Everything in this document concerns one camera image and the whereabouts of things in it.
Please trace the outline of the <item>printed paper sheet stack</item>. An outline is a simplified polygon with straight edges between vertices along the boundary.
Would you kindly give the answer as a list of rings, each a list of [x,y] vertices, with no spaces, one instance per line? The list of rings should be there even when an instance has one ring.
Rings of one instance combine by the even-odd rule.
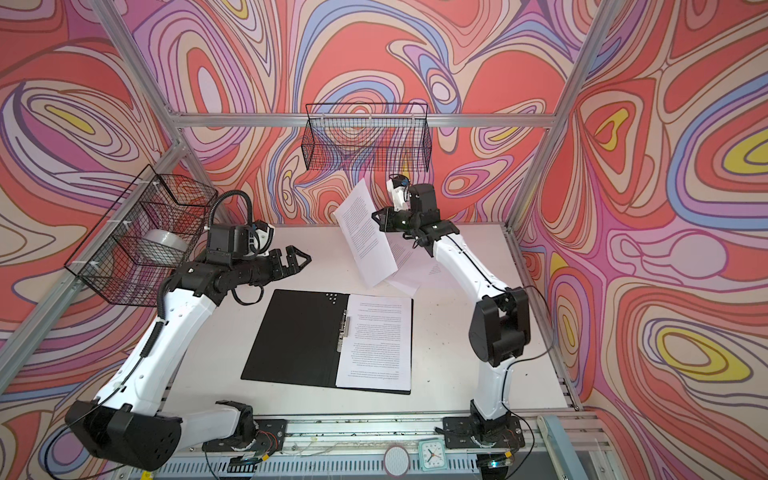
[[[367,288],[377,286],[397,271],[387,237],[372,218],[374,212],[365,180],[360,180],[333,212]]]

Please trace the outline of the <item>red folder black inside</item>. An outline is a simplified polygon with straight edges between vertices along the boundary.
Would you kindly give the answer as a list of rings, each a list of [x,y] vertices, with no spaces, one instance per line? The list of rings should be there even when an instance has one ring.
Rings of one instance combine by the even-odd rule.
[[[341,389],[337,340],[350,295],[275,290],[240,378]]]

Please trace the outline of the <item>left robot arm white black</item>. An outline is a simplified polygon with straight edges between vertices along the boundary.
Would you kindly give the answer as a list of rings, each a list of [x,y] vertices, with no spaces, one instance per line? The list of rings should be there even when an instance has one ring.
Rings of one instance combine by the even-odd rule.
[[[257,437],[251,406],[218,401],[182,416],[161,413],[162,397],[192,340],[241,285],[264,287],[301,272],[310,255],[288,246],[216,263],[201,254],[158,290],[158,313],[118,372],[89,402],[67,412],[67,427],[94,457],[155,471],[177,451],[209,441],[245,449]]]

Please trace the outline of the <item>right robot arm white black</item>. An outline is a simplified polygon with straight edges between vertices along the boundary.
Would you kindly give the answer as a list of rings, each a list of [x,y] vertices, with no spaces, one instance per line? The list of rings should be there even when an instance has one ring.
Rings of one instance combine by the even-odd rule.
[[[515,430],[506,387],[514,361],[531,341],[528,294],[496,277],[471,251],[459,228],[441,217],[433,185],[393,174],[386,187],[392,204],[371,214],[379,230],[400,232],[415,248],[425,249],[474,302],[468,339],[481,362],[478,387],[463,418],[467,425],[444,426],[443,434],[448,441],[465,436],[490,445]]]

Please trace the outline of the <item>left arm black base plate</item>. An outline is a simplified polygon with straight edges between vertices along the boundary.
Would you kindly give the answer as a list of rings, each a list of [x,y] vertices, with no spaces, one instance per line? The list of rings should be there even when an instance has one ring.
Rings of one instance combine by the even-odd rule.
[[[251,433],[236,433],[226,439],[205,442],[202,450],[206,453],[274,454],[283,449],[287,426],[285,419],[256,418]]]

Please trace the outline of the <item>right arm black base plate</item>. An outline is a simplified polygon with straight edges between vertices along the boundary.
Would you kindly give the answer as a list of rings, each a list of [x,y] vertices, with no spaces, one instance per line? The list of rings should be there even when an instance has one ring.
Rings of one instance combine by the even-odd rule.
[[[434,429],[448,449],[504,449],[518,451],[526,445],[520,421],[511,415],[494,420],[480,417],[444,417]]]

